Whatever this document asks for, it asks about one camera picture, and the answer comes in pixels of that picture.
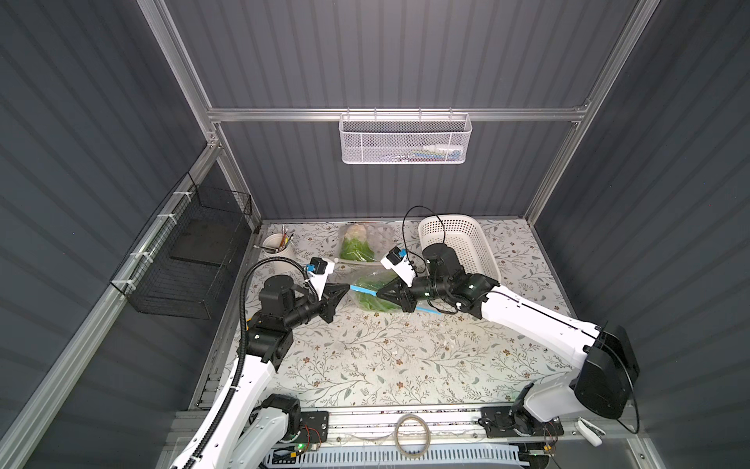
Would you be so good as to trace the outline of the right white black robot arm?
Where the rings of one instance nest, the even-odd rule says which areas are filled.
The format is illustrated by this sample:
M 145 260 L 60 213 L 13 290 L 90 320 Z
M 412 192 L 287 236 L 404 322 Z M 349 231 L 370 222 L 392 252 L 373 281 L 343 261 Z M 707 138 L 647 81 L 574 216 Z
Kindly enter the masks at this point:
M 556 418 L 580 412 L 619 420 L 640 367 L 622 326 L 597 326 L 531 302 L 499 281 L 469 273 L 454 249 L 430 245 L 424 254 L 427 273 L 417 275 L 406 250 L 393 248 L 381 260 L 396 279 L 376 295 L 412 313 L 421 301 L 439 299 L 458 313 L 511 328 L 552 351 L 570 371 L 541 383 L 529 383 L 500 421 L 502 427 L 532 435 Z

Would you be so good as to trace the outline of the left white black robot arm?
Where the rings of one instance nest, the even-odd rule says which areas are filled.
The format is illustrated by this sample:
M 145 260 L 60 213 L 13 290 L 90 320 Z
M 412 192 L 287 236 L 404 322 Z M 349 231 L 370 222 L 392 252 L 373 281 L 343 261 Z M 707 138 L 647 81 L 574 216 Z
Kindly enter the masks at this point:
M 175 457 L 173 468 L 259 468 L 274 446 L 299 434 L 299 401 L 265 396 L 294 342 L 293 329 L 319 317 L 332 322 L 351 287 L 314 277 L 270 277 L 259 292 L 260 310 L 243 323 L 229 381 L 209 414 Z

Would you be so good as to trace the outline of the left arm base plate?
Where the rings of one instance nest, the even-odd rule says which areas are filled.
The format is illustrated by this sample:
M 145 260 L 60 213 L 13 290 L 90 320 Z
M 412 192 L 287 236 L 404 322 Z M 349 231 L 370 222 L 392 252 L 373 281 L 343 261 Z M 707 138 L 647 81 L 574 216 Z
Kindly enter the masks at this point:
M 278 408 L 254 410 L 248 422 L 251 429 L 270 428 L 273 419 L 285 424 L 286 430 L 279 445 L 321 444 L 327 441 L 329 427 L 328 412 L 297 412 L 288 417 Z

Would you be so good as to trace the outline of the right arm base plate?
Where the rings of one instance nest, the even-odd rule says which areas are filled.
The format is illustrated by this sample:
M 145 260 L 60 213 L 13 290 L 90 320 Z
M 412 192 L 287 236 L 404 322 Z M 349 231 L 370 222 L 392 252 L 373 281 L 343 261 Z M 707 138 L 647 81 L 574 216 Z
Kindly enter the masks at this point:
M 516 410 L 511 405 L 483 406 L 480 408 L 478 425 L 488 438 L 511 437 L 561 437 L 564 426 L 558 418 L 541 422 L 522 408 Z

